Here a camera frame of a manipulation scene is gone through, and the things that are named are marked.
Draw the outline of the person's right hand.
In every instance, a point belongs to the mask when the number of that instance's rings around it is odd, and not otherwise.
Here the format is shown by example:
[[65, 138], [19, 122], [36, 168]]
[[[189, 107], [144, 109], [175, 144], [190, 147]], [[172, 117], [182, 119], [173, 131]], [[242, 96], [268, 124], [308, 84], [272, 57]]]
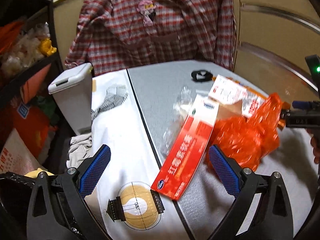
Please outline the person's right hand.
[[310, 144], [313, 147], [314, 162], [316, 164], [319, 164], [319, 159], [320, 159], [319, 140], [316, 139], [313, 130], [307, 129], [306, 131], [311, 136]]

